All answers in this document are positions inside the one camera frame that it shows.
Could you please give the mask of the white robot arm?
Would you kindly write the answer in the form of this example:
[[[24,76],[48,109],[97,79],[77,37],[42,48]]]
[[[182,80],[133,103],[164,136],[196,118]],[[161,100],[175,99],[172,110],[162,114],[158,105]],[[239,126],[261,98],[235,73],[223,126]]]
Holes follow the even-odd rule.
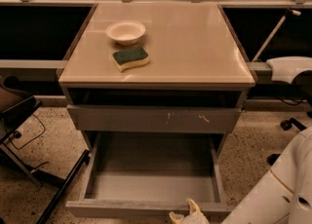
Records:
[[[312,224],[312,128],[291,140],[220,224]]]

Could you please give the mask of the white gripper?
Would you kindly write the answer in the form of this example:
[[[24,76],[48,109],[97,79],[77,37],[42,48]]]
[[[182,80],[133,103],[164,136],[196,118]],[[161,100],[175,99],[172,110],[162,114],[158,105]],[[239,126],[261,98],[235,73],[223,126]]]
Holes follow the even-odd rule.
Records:
[[[173,224],[210,224],[194,200],[188,199],[187,202],[189,205],[189,214],[186,217],[182,214],[176,214],[173,211],[169,213]]]

